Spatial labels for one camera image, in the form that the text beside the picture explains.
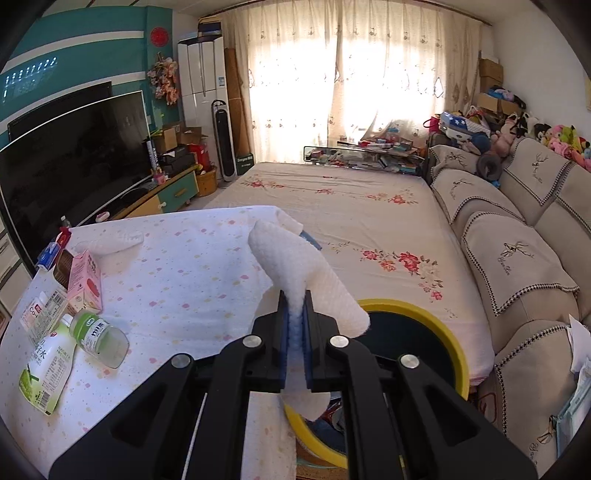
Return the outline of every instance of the pink carton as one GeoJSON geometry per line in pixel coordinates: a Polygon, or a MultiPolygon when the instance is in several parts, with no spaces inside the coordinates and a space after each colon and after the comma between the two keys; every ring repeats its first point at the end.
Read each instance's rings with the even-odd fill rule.
{"type": "Polygon", "coordinates": [[[88,250],[72,259],[67,300],[77,312],[86,309],[100,313],[103,309],[100,296],[100,268],[88,250]]]}

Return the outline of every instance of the metal screw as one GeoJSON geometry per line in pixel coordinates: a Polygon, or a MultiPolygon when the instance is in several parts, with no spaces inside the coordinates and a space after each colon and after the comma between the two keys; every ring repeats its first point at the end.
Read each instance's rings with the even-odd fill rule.
{"type": "Polygon", "coordinates": [[[408,353],[400,357],[400,363],[406,368],[417,368],[420,362],[417,357],[408,353]]]}
{"type": "Polygon", "coordinates": [[[170,361],[174,368],[185,368],[191,363],[191,358],[185,353],[175,355],[170,361]]]}
{"type": "Polygon", "coordinates": [[[261,337],[257,335],[247,335],[242,339],[242,344],[248,348],[254,348],[262,343],[261,337]]]}
{"type": "Polygon", "coordinates": [[[342,335],[335,335],[330,339],[330,344],[337,348],[345,348],[349,344],[349,339],[342,335]]]}

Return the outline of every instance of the cardboard box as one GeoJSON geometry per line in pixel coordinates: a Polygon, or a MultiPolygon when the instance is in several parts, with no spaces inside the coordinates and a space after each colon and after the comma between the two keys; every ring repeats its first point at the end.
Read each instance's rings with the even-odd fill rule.
{"type": "Polygon", "coordinates": [[[521,115],[523,112],[523,110],[519,108],[519,105],[513,102],[508,102],[507,100],[499,100],[499,111],[503,112],[505,115],[510,115],[512,113],[521,115]]]}
{"type": "Polygon", "coordinates": [[[495,63],[489,59],[480,59],[479,67],[481,77],[490,77],[503,83],[503,80],[505,79],[503,65],[495,63]]]}
{"type": "Polygon", "coordinates": [[[491,112],[498,112],[499,111],[499,99],[495,97],[491,97],[485,93],[479,93],[476,99],[477,106],[481,106],[482,108],[486,108],[491,112]]]}
{"type": "Polygon", "coordinates": [[[480,91],[482,93],[488,93],[488,90],[494,86],[503,86],[503,82],[499,82],[492,77],[480,77],[480,91]]]}
{"type": "Polygon", "coordinates": [[[88,250],[72,259],[67,302],[77,312],[86,309],[100,313],[103,309],[100,268],[88,250]]]}
{"type": "Polygon", "coordinates": [[[201,127],[186,127],[184,122],[172,122],[163,126],[163,129],[174,128],[178,145],[199,145],[201,143],[201,127]]]}
{"type": "Polygon", "coordinates": [[[162,155],[177,147],[177,134],[175,127],[162,127],[161,135],[152,136],[152,142],[158,155],[162,155]]]}
{"type": "Polygon", "coordinates": [[[183,125],[181,131],[177,133],[177,142],[180,145],[199,145],[201,138],[201,127],[185,127],[183,125]]]}

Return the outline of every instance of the curtain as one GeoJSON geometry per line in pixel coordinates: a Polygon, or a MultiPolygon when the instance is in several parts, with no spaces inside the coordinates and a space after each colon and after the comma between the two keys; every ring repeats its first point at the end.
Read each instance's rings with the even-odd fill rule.
{"type": "Polygon", "coordinates": [[[222,14],[248,78],[255,159],[300,163],[306,145],[389,127],[421,144],[433,113],[469,108],[481,25],[394,0],[269,0],[222,14]]]}

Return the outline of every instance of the drawer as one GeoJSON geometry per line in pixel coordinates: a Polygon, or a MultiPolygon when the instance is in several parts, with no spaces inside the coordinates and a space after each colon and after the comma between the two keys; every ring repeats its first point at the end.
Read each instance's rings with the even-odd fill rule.
{"type": "Polygon", "coordinates": [[[31,283],[31,277],[21,262],[4,272],[0,278],[0,301],[10,314],[14,312],[29,283],[31,283]]]}
{"type": "Polygon", "coordinates": [[[163,205],[162,207],[162,212],[176,212],[182,207],[183,203],[195,197],[196,194],[197,183],[195,181],[195,174],[191,172],[183,178],[178,179],[164,190],[158,192],[160,204],[166,203],[166,205],[163,205]]]}
{"type": "Polygon", "coordinates": [[[10,238],[5,233],[0,236],[0,275],[11,268],[17,261],[17,251],[12,246],[10,238]]]}
{"type": "Polygon", "coordinates": [[[146,215],[159,215],[162,213],[162,207],[160,206],[160,200],[158,195],[154,195],[147,202],[142,203],[133,212],[131,212],[125,218],[143,217],[146,215]]]}

